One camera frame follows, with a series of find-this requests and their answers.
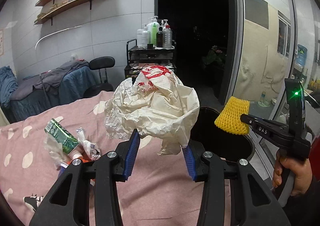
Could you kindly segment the white paper bag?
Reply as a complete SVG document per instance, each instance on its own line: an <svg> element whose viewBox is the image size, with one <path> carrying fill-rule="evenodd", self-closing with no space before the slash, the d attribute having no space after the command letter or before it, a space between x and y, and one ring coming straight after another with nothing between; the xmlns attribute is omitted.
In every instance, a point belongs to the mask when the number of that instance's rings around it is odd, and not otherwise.
<svg viewBox="0 0 320 226"><path fill-rule="evenodd" d="M199 110L195 89L183 85L168 68L152 65L135 80L122 81L106 102L106 134L127 141L136 129L141 138L162 141L158 155L177 155L189 143Z"/></svg>

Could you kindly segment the yellow foam fruit net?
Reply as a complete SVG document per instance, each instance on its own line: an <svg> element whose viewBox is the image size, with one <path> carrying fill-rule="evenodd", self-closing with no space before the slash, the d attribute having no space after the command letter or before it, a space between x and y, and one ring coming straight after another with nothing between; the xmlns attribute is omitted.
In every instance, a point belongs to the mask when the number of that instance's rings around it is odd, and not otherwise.
<svg viewBox="0 0 320 226"><path fill-rule="evenodd" d="M249 101L231 96L214 124L230 134L247 135L249 125L242 123L240 117L242 114L247 115L249 113L249 106Z"/></svg>

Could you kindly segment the orange foam fruit net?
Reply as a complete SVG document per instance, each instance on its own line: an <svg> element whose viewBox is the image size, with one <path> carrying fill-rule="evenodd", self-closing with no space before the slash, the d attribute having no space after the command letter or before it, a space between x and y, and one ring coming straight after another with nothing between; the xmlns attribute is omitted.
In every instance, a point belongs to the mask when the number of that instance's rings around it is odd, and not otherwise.
<svg viewBox="0 0 320 226"><path fill-rule="evenodd" d="M84 154L80 154L80 153L76 153L73 156L73 159L80 159L83 163L88 163L88 162L93 162L92 159L90 159L85 153Z"/></svg>

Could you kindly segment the green milk carton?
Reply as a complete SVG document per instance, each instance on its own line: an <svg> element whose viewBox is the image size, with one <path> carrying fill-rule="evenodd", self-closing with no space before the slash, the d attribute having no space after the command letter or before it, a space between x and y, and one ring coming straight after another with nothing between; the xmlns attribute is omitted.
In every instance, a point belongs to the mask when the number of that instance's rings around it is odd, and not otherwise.
<svg viewBox="0 0 320 226"><path fill-rule="evenodd" d="M79 141L55 119L51 119L48 122L44 131L49 137L62 145L62 150L65 154L70 154L79 145Z"/></svg>

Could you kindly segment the blue massage bed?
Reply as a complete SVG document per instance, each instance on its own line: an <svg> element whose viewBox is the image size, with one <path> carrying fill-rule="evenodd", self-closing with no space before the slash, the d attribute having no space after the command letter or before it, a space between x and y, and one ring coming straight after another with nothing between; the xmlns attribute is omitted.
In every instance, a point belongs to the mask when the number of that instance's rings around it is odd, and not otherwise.
<svg viewBox="0 0 320 226"><path fill-rule="evenodd" d="M93 71L84 66L65 75L56 89L36 89L24 99L11 99L8 106L1 106L1 110L9 123L23 121L53 107L82 99L85 91L94 86L96 81Z"/></svg>

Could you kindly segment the blue water jug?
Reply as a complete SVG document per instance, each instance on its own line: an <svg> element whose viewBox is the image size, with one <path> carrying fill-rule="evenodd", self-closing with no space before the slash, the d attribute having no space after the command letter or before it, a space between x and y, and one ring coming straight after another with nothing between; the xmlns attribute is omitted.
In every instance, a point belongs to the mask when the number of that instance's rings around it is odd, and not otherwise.
<svg viewBox="0 0 320 226"><path fill-rule="evenodd" d="M308 49L303 45L297 45L296 63L300 66L305 66L308 55Z"/></svg>

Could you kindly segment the black metal storage cart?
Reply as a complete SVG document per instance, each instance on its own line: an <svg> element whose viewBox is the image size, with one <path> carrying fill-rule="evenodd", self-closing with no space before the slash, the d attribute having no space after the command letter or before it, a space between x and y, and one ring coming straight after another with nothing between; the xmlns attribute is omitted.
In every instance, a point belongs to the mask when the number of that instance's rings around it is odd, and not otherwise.
<svg viewBox="0 0 320 226"><path fill-rule="evenodd" d="M152 65L161 65L169 70L176 72L175 42L170 49L139 47L137 39L126 42L127 66L124 69L125 78L136 78L140 71Z"/></svg>

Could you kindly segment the black stool chair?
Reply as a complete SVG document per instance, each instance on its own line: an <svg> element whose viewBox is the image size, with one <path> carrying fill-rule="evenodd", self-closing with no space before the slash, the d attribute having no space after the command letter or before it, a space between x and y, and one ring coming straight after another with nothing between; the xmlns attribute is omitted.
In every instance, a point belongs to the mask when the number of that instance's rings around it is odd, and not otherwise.
<svg viewBox="0 0 320 226"><path fill-rule="evenodd" d="M84 98L94 97L102 91L113 91L112 84L108 82L107 69L114 67L115 62L115 59L111 56L98 57L89 62L89 68L98 72L99 82L84 92Z"/></svg>

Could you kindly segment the potted plant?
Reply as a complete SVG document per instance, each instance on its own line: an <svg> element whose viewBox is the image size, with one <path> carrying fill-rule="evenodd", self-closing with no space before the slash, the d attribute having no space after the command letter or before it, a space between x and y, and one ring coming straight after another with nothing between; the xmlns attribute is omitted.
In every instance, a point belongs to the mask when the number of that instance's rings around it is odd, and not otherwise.
<svg viewBox="0 0 320 226"><path fill-rule="evenodd" d="M205 66L211 64L224 65L226 54L220 50L216 45L212 46L210 51L205 55L203 63Z"/></svg>

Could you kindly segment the grey blanket on bed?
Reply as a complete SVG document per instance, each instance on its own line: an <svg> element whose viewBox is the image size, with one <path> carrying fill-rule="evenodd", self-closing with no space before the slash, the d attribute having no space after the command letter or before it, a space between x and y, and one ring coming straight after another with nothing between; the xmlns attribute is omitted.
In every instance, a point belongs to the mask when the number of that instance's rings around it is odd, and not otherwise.
<svg viewBox="0 0 320 226"><path fill-rule="evenodd" d="M84 66L89 66L89 62L83 59L70 60L56 69L28 78L18 86L10 96L10 99L12 101L20 101L33 91L42 89L54 94L66 75Z"/></svg>

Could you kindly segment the clear ribbed bottle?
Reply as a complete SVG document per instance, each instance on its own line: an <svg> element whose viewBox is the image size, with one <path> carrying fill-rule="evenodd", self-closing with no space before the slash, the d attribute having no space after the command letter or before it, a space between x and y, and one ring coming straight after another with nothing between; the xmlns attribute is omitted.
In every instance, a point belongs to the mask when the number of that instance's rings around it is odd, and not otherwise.
<svg viewBox="0 0 320 226"><path fill-rule="evenodd" d="M171 49L172 47L172 30L170 25L166 25L163 30L163 48Z"/></svg>

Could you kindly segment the green lotion bottle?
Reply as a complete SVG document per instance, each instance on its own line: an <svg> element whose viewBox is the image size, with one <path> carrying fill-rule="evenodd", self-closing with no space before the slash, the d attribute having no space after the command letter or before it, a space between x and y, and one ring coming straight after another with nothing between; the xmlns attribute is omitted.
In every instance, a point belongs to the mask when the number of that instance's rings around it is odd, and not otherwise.
<svg viewBox="0 0 320 226"><path fill-rule="evenodd" d="M159 23L158 22L153 22L151 26L151 40L150 42L156 46L157 44L157 33L159 31Z"/></svg>

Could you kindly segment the white pump bottle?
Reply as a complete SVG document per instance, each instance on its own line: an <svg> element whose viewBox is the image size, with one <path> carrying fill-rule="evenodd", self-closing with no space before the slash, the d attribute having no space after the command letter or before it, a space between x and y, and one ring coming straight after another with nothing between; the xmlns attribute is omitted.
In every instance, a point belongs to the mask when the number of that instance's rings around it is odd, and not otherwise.
<svg viewBox="0 0 320 226"><path fill-rule="evenodd" d="M158 16L153 16L153 18L150 19L150 23L147 25L148 31L150 32L150 40L151 40L151 26L153 22L158 22Z"/></svg>

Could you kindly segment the blue cloth pile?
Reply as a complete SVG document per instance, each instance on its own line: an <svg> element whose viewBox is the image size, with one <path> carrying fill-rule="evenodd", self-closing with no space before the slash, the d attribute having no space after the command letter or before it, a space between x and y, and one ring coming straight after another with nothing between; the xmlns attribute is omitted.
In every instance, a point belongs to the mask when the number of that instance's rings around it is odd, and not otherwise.
<svg viewBox="0 0 320 226"><path fill-rule="evenodd" d="M10 105L12 93L18 88L18 83L10 66L1 67L0 72L1 107L7 108Z"/></svg>

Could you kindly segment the lower wooden wall shelf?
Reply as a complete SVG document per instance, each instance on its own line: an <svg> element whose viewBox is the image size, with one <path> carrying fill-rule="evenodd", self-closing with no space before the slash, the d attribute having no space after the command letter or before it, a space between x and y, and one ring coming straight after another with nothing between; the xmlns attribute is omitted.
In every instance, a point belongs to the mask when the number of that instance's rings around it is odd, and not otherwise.
<svg viewBox="0 0 320 226"><path fill-rule="evenodd" d="M48 12L47 14L43 15L41 18L38 18L37 20L35 20L34 25L41 25L43 23L46 23L46 21L48 21L49 19L52 20L53 17L65 12L69 9L72 9L76 6L85 4L87 2L90 3L89 8L92 9L92 1L94 1L94 0L72 0L71 2L63 4L59 7L57 7L56 9Z"/></svg>

